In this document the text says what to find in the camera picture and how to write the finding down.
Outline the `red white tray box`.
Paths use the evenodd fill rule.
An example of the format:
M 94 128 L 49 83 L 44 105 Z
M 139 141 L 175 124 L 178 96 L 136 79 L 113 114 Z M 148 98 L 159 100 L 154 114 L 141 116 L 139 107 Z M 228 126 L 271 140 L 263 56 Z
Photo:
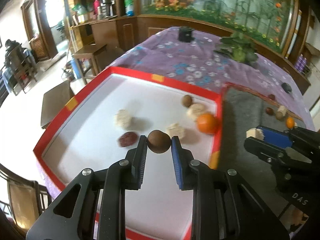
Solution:
M 125 158 L 140 136 L 178 136 L 194 158 L 215 166 L 221 131 L 200 132 L 182 98 L 217 118 L 222 97 L 210 90 L 156 74 L 109 67 L 52 120 L 34 148 L 47 176 L 63 190 L 84 168 L 99 171 Z M 147 153 L 142 188 L 126 192 L 128 239 L 189 239 L 193 194 L 176 184 L 170 151 Z

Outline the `beige yam chunk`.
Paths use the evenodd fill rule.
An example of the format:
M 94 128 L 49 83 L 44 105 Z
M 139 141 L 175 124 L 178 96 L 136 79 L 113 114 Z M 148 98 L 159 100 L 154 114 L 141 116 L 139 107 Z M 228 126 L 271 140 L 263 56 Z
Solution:
M 262 129 L 251 128 L 246 131 L 246 138 L 253 137 L 259 140 L 264 140 L 264 133 Z
M 282 116 L 285 116 L 287 114 L 287 108 L 284 105 L 281 105 L 277 109 L 277 113 L 281 114 Z

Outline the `green leafy vegetable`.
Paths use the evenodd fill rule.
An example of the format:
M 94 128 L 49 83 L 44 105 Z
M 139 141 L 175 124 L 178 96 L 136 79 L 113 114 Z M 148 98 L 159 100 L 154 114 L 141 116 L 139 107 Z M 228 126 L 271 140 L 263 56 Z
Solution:
M 221 37 L 214 51 L 239 63 L 252 64 L 258 60 L 255 43 L 239 32 Z

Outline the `red jujube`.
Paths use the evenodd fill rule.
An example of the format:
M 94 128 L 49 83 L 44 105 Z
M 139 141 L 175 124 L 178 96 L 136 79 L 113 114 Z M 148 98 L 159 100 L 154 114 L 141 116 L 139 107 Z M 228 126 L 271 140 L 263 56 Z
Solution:
M 271 107 L 266 107 L 265 112 L 268 115 L 274 115 L 274 110 Z
M 271 100 L 275 100 L 275 96 L 273 94 L 269 94 L 268 98 L 271 99 Z

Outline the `brown round longan fruit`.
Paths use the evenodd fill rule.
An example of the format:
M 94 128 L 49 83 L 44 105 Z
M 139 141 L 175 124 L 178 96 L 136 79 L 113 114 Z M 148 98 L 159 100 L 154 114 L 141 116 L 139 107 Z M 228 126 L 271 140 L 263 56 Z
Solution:
M 150 132 L 147 140 L 149 149 L 157 154 L 164 153 L 171 147 L 171 138 L 160 130 Z

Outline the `brown kiwi-like fruit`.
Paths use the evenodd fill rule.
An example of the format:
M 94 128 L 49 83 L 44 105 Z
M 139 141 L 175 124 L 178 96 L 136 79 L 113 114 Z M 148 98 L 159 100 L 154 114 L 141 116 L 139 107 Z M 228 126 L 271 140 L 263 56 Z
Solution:
M 276 112 L 275 113 L 275 116 L 276 116 L 276 119 L 277 120 L 283 120 L 284 119 L 284 115 L 283 115 L 283 113 L 281 113 L 281 112 Z

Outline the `pinkish yam chunk tray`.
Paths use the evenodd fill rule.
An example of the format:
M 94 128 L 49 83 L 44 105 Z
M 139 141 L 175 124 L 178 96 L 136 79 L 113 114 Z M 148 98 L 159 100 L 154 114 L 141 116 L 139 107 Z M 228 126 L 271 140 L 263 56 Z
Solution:
M 199 116 L 206 112 L 207 107 L 202 103 L 193 103 L 187 110 L 187 116 L 196 121 Z

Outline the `pinkish yam chunk lower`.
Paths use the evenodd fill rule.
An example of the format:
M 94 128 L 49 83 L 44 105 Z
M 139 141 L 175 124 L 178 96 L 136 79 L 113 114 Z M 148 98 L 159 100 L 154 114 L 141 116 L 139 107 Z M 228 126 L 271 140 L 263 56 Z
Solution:
M 186 131 L 185 128 L 182 127 L 179 123 L 171 124 L 166 128 L 166 133 L 169 135 L 169 137 L 177 136 L 180 140 L 182 140 L 185 135 Z

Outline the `large orange mandarin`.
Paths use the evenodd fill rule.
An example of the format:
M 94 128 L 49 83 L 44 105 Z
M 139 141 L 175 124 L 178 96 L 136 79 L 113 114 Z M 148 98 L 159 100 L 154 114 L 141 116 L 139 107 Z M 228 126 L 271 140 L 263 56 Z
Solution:
M 203 113 L 196 119 L 196 125 L 201 133 L 214 134 L 218 127 L 218 119 L 211 113 Z

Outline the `dark red jujube date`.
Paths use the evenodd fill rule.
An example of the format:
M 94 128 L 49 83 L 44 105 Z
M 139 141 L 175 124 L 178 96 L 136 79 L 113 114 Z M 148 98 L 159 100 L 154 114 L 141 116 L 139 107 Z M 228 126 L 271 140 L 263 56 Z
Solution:
M 118 138 L 118 145 L 120 147 L 129 147 L 136 143 L 138 134 L 136 132 L 126 132 Z

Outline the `black car key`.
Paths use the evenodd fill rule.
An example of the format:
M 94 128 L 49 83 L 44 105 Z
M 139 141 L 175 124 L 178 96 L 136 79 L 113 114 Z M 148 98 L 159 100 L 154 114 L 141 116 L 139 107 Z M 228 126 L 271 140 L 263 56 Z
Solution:
M 282 83 L 281 84 L 282 89 L 285 91 L 285 93 L 287 94 L 291 94 L 292 93 L 292 88 L 288 83 Z

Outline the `black cylindrical container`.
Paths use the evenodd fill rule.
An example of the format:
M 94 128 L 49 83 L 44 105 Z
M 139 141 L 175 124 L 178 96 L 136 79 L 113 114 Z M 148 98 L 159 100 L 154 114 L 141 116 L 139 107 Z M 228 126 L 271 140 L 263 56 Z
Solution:
M 194 29 L 191 27 L 180 26 L 178 29 L 178 40 L 184 43 L 190 43 L 194 40 L 193 37 Z

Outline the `purple floral tablecloth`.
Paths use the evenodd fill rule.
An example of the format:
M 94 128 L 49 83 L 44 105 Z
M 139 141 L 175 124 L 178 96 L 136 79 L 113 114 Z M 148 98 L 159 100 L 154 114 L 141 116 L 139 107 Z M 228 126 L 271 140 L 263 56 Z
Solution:
M 48 176 L 63 189 L 81 169 L 105 168 L 126 154 L 117 138 L 118 110 L 149 120 L 163 129 L 171 123 L 191 126 L 178 105 L 183 93 L 198 95 L 212 111 L 222 109 L 220 95 L 228 86 L 248 88 L 259 95 L 273 94 L 314 129 L 308 108 L 292 76 L 263 56 L 249 66 L 216 53 L 219 38 L 193 32 L 190 43 L 178 40 L 178 27 L 152 35 L 117 58 L 63 107 L 43 133 L 34 153 Z M 292 93 L 282 89 L 288 83 Z

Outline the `small orange mandarin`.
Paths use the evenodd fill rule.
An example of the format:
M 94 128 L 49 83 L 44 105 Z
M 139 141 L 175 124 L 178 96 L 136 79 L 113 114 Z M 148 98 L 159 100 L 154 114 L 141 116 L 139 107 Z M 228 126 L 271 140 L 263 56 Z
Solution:
M 294 120 L 294 118 L 292 118 L 291 116 L 289 116 L 287 119 L 286 119 L 286 126 L 288 129 L 293 129 L 296 125 L 296 122 Z

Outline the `wooden side table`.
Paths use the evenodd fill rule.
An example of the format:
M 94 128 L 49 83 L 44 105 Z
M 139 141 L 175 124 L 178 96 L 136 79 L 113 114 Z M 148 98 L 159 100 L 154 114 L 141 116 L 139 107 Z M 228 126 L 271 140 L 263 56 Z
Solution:
M 89 70 L 92 70 L 94 76 L 97 76 L 103 70 L 97 57 L 106 50 L 106 44 L 88 44 L 83 46 L 72 55 L 76 63 L 77 70 L 80 72 L 80 77 L 85 85 L 88 84 L 87 80 L 94 79 L 94 77 L 86 76 Z M 80 60 L 88 60 L 91 64 L 90 67 L 87 68 L 87 70 L 84 70 L 81 66 Z

